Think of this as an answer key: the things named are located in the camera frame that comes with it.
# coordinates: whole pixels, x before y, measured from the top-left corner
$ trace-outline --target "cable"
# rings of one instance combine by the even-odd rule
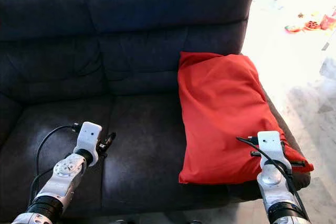
[[[44,143],[48,140],[48,138],[53,135],[56,131],[59,131],[61,129],[64,129],[64,128],[72,128],[71,125],[63,125],[63,126],[60,126],[60,127],[57,127],[55,129],[53,129],[52,131],[50,131],[45,137],[44,139],[42,140],[42,142],[40,143],[40,145],[38,146],[38,149],[37,149],[37,152],[36,152],[36,155],[35,155],[35,178],[37,178],[36,180],[36,184],[38,185],[38,175],[39,175],[39,156],[40,156],[40,152],[41,152],[41,149],[44,145]],[[33,188],[33,196],[35,197],[35,194],[36,194],[36,187]]]
[[[35,195],[34,195],[34,188],[35,188],[35,185],[36,185],[38,179],[41,178],[43,175],[46,175],[48,172],[52,171],[53,169],[54,169],[54,168],[52,167],[52,168],[46,170],[45,172],[43,172],[43,173],[41,173],[41,174],[35,176],[33,182],[32,182],[31,185],[30,185],[30,189],[29,189],[29,201],[28,201],[28,207],[30,206],[30,204],[32,204],[33,199],[34,199],[34,197],[35,197]]]
[[[260,152],[261,154],[263,154],[263,156],[265,156],[265,158],[267,158],[278,170],[279,172],[285,177],[286,181],[287,181],[287,184],[288,184],[288,187],[289,189],[293,192],[294,196],[296,197],[296,199],[298,200],[298,203],[300,205],[300,208],[303,212],[303,214],[305,215],[306,219],[308,221],[309,220],[309,217],[308,217],[308,214],[306,212],[306,209],[304,208],[304,205],[303,205],[303,202],[298,194],[298,192],[296,191],[295,189],[295,186],[292,182],[292,180],[287,176],[287,174],[281,169],[281,167],[272,159],[270,158],[265,152],[263,152],[261,149],[259,149],[256,145],[254,145],[253,143],[251,143],[248,139],[245,139],[245,138],[242,138],[242,137],[236,137],[237,140],[245,143],[245,144],[248,144],[249,146],[253,147],[254,149],[256,149],[258,152]]]

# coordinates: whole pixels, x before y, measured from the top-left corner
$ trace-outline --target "pillow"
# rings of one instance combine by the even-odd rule
[[[313,166],[291,148],[266,101],[258,72],[243,55],[181,52],[179,95],[187,147],[180,183],[240,184],[261,172],[260,157],[237,136],[278,131],[290,161],[304,161],[293,170]]]

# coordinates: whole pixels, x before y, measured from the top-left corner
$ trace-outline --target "couch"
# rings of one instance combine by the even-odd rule
[[[115,131],[65,217],[224,206],[260,198],[255,181],[182,185],[186,147],[177,93],[180,51],[238,54],[251,0],[0,0],[0,221],[25,210],[38,144],[60,125]],[[288,141],[299,150],[269,101]],[[44,171],[77,136],[54,134]],[[48,176],[41,179],[42,185]],[[309,174],[295,174],[298,189]]]

